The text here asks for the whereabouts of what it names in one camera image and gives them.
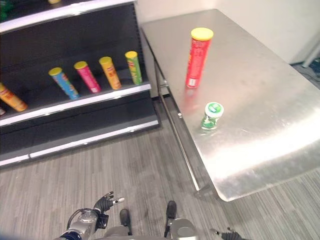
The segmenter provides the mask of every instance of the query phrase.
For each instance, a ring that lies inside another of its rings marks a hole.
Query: red chip canister
[[[192,41],[185,85],[189,88],[197,88],[201,81],[208,48],[214,32],[209,28],[197,27],[191,31],[191,36]]]
[[[93,76],[92,72],[90,71],[90,68],[88,67],[88,64],[85,61],[78,61],[74,68],[78,72],[78,74],[81,76],[87,87],[90,89],[92,93],[99,93],[101,91],[101,88],[99,84],[97,83],[97,80]]]

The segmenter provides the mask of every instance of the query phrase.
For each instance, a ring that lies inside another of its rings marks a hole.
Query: blue chip canister
[[[78,91],[75,87],[69,82],[68,77],[62,72],[61,67],[52,68],[49,71],[49,75],[53,80],[62,88],[62,90],[69,96],[71,99],[77,99],[79,97]]]

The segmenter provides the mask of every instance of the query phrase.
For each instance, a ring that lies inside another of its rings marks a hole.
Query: cable
[[[99,215],[98,215],[98,213],[97,213],[95,210],[92,210],[92,209],[90,209],[90,208],[81,208],[81,209],[76,210],[76,211],[69,217],[68,223],[66,224],[66,229],[68,230],[68,229],[70,228],[70,225],[71,225],[72,220],[74,219],[74,217],[75,217],[78,213],[84,214],[86,211],[93,212],[93,213],[96,215],[96,217],[99,218]]]

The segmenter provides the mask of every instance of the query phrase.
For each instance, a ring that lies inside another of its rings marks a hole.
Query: yellow lid
[[[104,56],[104,57],[99,59],[99,63],[100,64],[111,64],[112,63],[112,59],[109,56]]]
[[[73,66],[75,69],[83,69],[84,67],[88,66],[88,64],[85,61],[78,61]]]
[[[6,89],[6,87],[2,84],[2,82],[0,82],[0,92],[4,91]]]
[[[133,59],[138,56],[138,53],[136,51],[127,51],[124,55],[128,59]]]
[[[198,41],[207,41],[212,39],[214,32],[209,28],[197,27],[191,31],[191,36]]]
[[[57,4],[57,3],[59,3],[61,0],[48,0],[48,2],[50,3],[50,4]]]
[[[50,76],[55,76],[55,75],[58,75],[59,73],[62,72],[62,68],[61,67],[55,67],[55,68],[52,68],[50,71],[49,71],[49,75]]]

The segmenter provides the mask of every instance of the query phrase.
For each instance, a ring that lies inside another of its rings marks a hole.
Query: white shelf edge
[[[22,122],[22,121],[25,121],[28,119],[38,118],[40,116],[48,116],[50,114],[54,114],[57,112],[68,110],[68,109],[77,108],[80,106],[85,106],[85,105],[94,104],[94,103],[112,100],[112,99],[119,99],[124,96],[144,92],[144,91],[147,91],[150,89],[151,89],[151,85],[150,85],[150,83],[148,83],[148,84],[137,85],[137,86],[122,89],[122,90],[115,90],[115,91],[108,92],[108,93],[101,94],[101,95],[86,97],[86,98],[74,100],[71,102],[61,103],[61,104],[54,105],[54,106],[41,108],[41,109],[34,110],[31,112],[22,113],[17,116],[12,116],[12,117],[8,117],[5,119],[1,119],[0,120],[0,127],[6,126],[6,125],[11,125],[11,124],[18,123],[18,122]]]
[[[91,0],[74,3],[0,23],[0,33],[135,1],[136,0]]]
[[[51,148],[47,148],[41,151],[36,151],[36,152],[32,152],[30,154],[25,154],[22,156],[16,156],[13,158],[9,158],[6,160],[2,160],[0,161],[0,166],[4,166],[4,165],[8,165],[8,164],[13,164],[13,163],[18,163],[18,162],[22,162],[25,160],[30,160],[33,158],[37,158],[40,156],[44,156],[47,154],[51,154],[51,153],[55,153],[55,152],[59,152],[62,150],[66,150],[66,149],[70,149],[70,148],[74,148],[74,147],[79,147],[81,145],[87,145],[89,143],[93,143],[102,139],[107,139],[107,138],[111,138],[117,135],[121,135],[121,134],[126,134],[126,133],[132,133],[138,130],[142,130],[148,127],[152,127],[159,124],[158,120],[153,120],[153,121],[149,121],[149,122],[145,122],[142,124],[138,124],[138,125],[134,125],[134,126],[129,126],[123,129],[119,129],[119,130],[115,130],[115,131],[111,131],[111,132],[107,132],[107,133],[103,133],[100,135],[96,135],[96,136],[92,136],[92,137],[88,137],[88,138],[84,138],[78,141],[72,141],[66,144],[62,144],[59,146],[55,146],[55,147],[51,147]]]

